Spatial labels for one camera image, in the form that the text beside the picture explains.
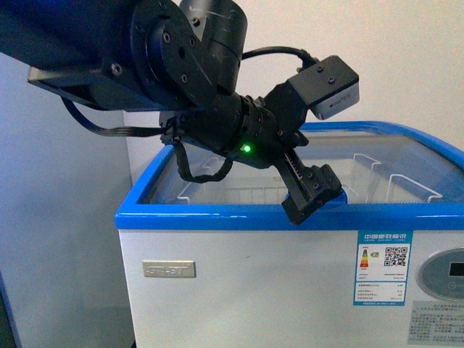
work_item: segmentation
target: qr code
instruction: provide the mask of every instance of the qr code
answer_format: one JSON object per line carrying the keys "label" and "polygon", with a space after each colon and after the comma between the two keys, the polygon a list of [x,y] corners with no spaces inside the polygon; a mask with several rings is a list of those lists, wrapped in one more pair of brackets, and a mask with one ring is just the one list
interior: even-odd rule
{"label": "qr code", "polygon": [[406,266],[407,247],[385,248],[384,266]]}

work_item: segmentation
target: white wall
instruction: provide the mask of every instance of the white wall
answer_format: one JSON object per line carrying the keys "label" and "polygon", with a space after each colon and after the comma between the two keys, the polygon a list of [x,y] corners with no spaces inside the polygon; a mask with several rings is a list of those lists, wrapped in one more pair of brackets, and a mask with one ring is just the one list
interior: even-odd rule
{"label": "white wall", "polygon": [[[114,223],[131,187],[125,139],[88,132],[27,76],[0,54],[0,291],[18,347],[130,347]],[[85,113],[123,122],[122,112]]]}
{"label": "white wall", "polygon": [[[282,45],[306,49],[319,59],[337,54],[360,75],[360,102],[331,120],[401,123],[464,149],[464,1],[236,3],[248,17],[245,51]],[[264,96],[294,75],[298,65],[298,59],[285,55],[245,61],[237,92]],[[129,118],[132,122],[137,115],[126,116],[127,122]],[[157,114],[144,114],[138,124],[155,120]],[[311,113],[307,120],[319,122]],[[128,145],[137,179],[160,141]]]}

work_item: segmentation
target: digital display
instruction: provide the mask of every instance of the digital display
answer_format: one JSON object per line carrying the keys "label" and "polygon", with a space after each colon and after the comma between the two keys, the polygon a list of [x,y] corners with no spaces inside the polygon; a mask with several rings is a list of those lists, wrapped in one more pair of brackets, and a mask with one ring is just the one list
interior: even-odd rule
{"label": "digital display", "polygon": [[452,262],[449,267],[450,277],[464,277],[464,262]]}

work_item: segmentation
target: energy label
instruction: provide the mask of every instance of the energy label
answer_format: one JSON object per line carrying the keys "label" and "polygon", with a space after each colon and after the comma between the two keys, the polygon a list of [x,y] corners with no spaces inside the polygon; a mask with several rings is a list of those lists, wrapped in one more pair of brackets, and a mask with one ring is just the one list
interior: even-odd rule
{"label": "energy label", "polygon": [[355,306],[404,306],[412,231],[360,231]]}

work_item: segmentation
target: black cable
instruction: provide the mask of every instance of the black cable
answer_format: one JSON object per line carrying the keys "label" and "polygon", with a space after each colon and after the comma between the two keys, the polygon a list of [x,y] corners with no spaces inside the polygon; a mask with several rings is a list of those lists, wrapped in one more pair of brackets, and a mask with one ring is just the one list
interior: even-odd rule
{"label": "black cable", "polygon": [[304,49],[295,49],[293,47],[286,47],[286,46],[270,46],[270,47],[263,47],[261,49],[255,49],[253,51],[249,51],[243,53],[241,59],[248,59],[252,57],[262,56],[264,54],[275,54],[275,53],[284,53],[284,54],[293,54],[297,56],[303,61],[303,69],[307,69],[311,65],[316,64],[318,61],[311,57]]}
{"label": "black cable", "polygon": [[177,157],[178,172],[182,180],[191,183],[209,183],[211,181],[219,182],[224,179],[232,169],[233,162],[226,159],[223,166],[214,175],[199,175],[193,176],[190,171],[189,159],[187,157],[186,148],[180,141],[173,143],[175,156]]}
{"label": "black cable", "polygon": [[71,116],[78,121],[85,129],[98,134],[99,136],[135,136],[146,138],[149,136],[159,136],[166,128],[145,128],[145,127],[116,127],[102,128],[88,120],[69,99],[62,97],[63,104]]}

